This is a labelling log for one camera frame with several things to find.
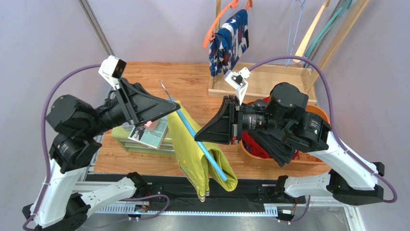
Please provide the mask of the beige hanger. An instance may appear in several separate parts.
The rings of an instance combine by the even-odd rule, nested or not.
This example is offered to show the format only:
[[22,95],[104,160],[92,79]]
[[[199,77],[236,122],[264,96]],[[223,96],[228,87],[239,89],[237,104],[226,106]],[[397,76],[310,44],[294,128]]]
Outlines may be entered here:
[[307,50],[307,46],[308,43],[311,39],[311,36],[316,28],[316,25],[319,21],[319,19],[321,18],[321,15],[323,14],[323,11],[329,6],[330,4],[330,0],[325,0],[322,4],[322,6],[320,7],[318,13],[316,14],[315,18],[313,19],[309,29],[307,30],[304,38],[302,39],[298,49],[295,52],[296,56],[303,56],[305,51]]

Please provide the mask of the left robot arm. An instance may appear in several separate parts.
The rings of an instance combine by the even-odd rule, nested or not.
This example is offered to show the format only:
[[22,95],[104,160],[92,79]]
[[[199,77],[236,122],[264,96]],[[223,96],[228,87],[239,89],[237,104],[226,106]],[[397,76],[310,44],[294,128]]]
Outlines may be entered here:
[[137,172],[95,191],[73,191],[101,148],[97,136],[125,122],[139,126],[180,109],[178,103],[155,97],[141,84],[130,84],[124,78],[114,94],[97,108],[69,94],[52,104],[46,116],[57,133],[47,154],[51,177],[45,183],[45,192],[23,208],[27,220],[35,222],[35,230],[74,231],[101,208],[145,195],[147,183]]

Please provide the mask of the blue wire hanger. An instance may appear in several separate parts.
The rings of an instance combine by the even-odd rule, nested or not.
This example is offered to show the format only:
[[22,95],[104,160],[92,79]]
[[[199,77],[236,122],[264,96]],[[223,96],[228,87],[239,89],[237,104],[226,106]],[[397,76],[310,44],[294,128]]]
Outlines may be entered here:
[[[292,1],[292,16],[291,16],[291,22],[289,26],[288,40],[287,40],[287,51],[286,51],[287,55],[294,54],[295,42],[297,39],[305,4],[306,4],[305,0],[293,0]],[[299,16],[296,21],[295,16],[296,16],[297,8],[299,8]]]

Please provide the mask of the teal hanger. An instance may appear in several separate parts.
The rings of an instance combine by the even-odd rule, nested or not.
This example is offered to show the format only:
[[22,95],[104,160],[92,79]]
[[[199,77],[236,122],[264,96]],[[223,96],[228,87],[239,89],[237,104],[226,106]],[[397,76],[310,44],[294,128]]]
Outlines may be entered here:
[[312,57],[312,53],[319,48],[319,45],[322,43],[324,38],[332,30],[332,28],[335,26],[340,17],[345,13],[345,11],[350,8],[351,4],[352,0],[340,0],[338,2],[335,10],[332,12],[331,17],[328,19],[327,23],[316,36],[316,38],[312,41],[307,51],[305,52],[304,57]]

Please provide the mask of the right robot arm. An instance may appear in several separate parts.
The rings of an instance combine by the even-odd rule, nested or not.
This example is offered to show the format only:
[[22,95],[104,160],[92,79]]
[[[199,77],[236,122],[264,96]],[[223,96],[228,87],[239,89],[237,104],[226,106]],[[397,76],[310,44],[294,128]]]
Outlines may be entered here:
[[235,144],[243,132],[280,133],[280,142],[318,158],[330,171],[308,177],[280,176],[274,188],[277,197],[332,196],[353,206],[383,201],[378,177],[382,163],[358,161],[336,140],[330,124],[306,110],[308,96],[283,82],[275,85],[266,105],[240,104],[236,96],[225,96],[218,113],[195,135],[196,141]]

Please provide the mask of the yellow-green trousers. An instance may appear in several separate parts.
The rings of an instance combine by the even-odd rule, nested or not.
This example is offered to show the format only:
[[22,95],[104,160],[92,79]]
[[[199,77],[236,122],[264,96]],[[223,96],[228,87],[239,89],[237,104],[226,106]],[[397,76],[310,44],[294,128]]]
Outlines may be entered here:
[[210,195],[210,177],[212,177],[225,191],[232,192],[238,185],[236,177],[228,159],[222,149],[214,143],[205,142],[204,145],[227,176],[224,181],[209,163],[203,151],[194,141],[177,112],[167,116],[168,131],[172,139],[174,153],[179,168],[187,180],[196,190],[201,202]]

